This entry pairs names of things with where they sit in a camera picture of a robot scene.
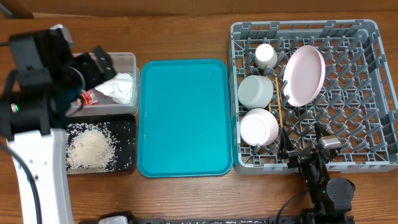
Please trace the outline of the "large pink plate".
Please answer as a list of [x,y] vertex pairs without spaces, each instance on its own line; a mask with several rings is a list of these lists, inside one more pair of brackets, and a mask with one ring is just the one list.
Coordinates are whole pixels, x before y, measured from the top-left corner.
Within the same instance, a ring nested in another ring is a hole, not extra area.
[[317,48],[305,45],[297,49],[283,76],[283,94],[289,97],[288,104],[299,107],[312,102],[323,86],[325,73],[325,60]]

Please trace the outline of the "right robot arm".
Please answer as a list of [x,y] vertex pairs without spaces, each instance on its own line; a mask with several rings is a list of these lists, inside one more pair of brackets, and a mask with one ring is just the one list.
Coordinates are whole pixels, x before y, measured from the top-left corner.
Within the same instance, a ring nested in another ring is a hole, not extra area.
[[307,189],[286,202],[278,211],[276,222],[287,205],[308,193],[312,200],[312,208],[303,209],[296,218],[296,223],[353,223],[346,216],[351,211],[355,185],[348,179],[330,178],[326,164],[332,161],[341,150],[341,141],[330,134],[320,123],[314,124],[317,144],[297,152],[282,128],[280,146],[277,153],[279,159],[287,159],[289,169],[297,168],[307,185]]

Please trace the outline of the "white napkin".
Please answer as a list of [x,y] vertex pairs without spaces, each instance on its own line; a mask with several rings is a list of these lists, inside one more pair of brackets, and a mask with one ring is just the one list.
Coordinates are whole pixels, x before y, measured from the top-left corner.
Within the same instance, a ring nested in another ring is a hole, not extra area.
[[130,103],[133,97],[133,77],[131,73],[117,73],[116,76],[95,87],[99,103]]

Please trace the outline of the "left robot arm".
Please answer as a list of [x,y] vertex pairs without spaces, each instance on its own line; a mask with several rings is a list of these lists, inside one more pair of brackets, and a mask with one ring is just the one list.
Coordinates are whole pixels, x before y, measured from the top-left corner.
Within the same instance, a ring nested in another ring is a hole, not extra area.
[[66,27],[15,34],[7,41],[16,68],[1,95],[1,149],[14,162],[24,223],[72,223],[66,170],[71,104],[116,76],[111,57],[95,47],[74,56]]

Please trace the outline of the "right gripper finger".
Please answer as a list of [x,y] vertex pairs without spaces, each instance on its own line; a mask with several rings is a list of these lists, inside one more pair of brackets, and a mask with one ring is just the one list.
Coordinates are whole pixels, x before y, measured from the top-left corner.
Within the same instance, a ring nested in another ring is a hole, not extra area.
[[293,151],[293,144],[284,128],[280,128],[279,152]]
[[314,128],[316,139],[320,139],[322,137],[330,135],[330,133],[320,123],[315,123]]

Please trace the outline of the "small pink plate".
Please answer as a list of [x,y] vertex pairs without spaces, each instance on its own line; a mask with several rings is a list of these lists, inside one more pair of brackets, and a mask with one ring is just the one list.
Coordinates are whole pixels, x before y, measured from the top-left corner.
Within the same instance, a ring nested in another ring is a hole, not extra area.
[[240,135],[250,146],[272,144],[279,133],[276,118],[269,111],[255,108],[246,113],[240,122]]

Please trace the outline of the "grey bowl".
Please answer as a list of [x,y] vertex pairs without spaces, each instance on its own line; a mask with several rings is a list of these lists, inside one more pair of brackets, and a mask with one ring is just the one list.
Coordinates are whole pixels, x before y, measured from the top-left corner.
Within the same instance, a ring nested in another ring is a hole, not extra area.
[[248,110],[265,108],[272,99],[274,87],[271,80],[260,75],[246,77],[238,87],[238,100]]

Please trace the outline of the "red snack wrapper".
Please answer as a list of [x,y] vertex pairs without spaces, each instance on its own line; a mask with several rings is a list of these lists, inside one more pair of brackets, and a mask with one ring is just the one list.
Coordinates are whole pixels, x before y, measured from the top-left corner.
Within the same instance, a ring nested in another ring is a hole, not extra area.
[[98,98],[96,97],[95,93],[93,90],[87,90],[84,91],[81,95],[80,98],[77,99],[77,103],[79,106],[82,104],[84,105],[97,105],[98,104]]

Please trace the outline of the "white cup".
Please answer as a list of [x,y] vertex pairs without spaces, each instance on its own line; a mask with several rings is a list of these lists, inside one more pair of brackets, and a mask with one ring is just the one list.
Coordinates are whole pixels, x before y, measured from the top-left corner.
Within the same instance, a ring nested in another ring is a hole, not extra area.
[[257,47],[254,54],[254,60],[258,68],[274,68],[277,63],[277,53],[269,44],[261,44]]

